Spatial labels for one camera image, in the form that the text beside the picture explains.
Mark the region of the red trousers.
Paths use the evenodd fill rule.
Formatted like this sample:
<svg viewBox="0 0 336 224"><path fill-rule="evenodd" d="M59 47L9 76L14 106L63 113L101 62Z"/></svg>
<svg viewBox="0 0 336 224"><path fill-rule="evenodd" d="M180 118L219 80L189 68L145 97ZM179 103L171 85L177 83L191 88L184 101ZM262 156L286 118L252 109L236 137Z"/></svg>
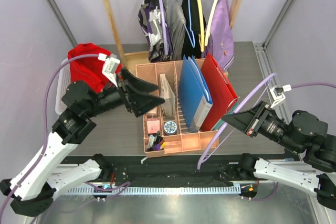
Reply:
<svg viewBox="0 0 336 224"><path fill-rule="evenodd" d="M68 60L82 55L105 54L111 56L112 53L93 43L78 44L68 52ZM82 58L70 63L70 77L72 82L84 81L96 93L102 91L109 80L102 73L104 62L98 58Z"/></svg>

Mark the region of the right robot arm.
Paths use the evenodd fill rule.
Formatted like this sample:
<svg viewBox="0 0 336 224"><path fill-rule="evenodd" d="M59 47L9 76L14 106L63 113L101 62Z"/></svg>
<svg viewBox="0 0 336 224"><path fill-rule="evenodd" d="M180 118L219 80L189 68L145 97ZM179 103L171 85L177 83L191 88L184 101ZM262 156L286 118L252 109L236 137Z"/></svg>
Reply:
<svg viewBox="0 0 336 224"><path fill-rule="evenodd" d="M243 153L236 168L241 179L267 179L285 184L315 196L322 206L335 209L335 136L328 133L326 122L307 111L296 110L290 123L286 123L264 101L222 119L249 137L262 135L294 154L303 154L302 161L320 171L317 175L299 172Z"/></svg>

